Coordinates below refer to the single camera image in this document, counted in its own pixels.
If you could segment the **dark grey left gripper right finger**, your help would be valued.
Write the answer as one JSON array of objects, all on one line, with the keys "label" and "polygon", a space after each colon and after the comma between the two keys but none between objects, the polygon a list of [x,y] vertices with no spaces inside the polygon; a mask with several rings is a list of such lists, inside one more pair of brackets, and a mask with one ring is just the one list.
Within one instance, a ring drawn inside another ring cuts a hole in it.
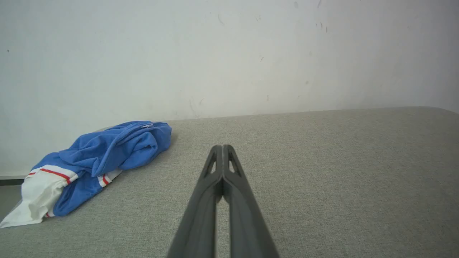
[{"label": "dark grey left gripper right finger", "polygon": [[280,258],[234,147],[223,145],[222,154],[231,258]]}]

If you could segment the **blue white red-striped shirt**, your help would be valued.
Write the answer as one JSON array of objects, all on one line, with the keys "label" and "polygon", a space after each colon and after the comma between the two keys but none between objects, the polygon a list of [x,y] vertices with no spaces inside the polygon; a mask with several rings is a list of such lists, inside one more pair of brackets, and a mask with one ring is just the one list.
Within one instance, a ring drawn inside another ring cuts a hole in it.
[{"label": "blue white red-striped shirt", "polygon": [[24,179],[21,202],[0,228],[66,216],[100,193],[121,172],[147,165],[171,145],[164,122],[132,121],[83,134],[67,149],[47,154]]}]

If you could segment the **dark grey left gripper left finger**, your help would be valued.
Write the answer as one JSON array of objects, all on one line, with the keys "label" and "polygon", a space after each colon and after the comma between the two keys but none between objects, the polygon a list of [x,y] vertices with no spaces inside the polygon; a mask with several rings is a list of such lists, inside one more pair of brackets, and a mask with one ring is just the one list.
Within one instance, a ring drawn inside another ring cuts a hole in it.
[{"label": "dark grey left gripper left finger", "polygon": [[166,258],[216,258],[216,205],[222,196],[222,145],[211,148]]}]

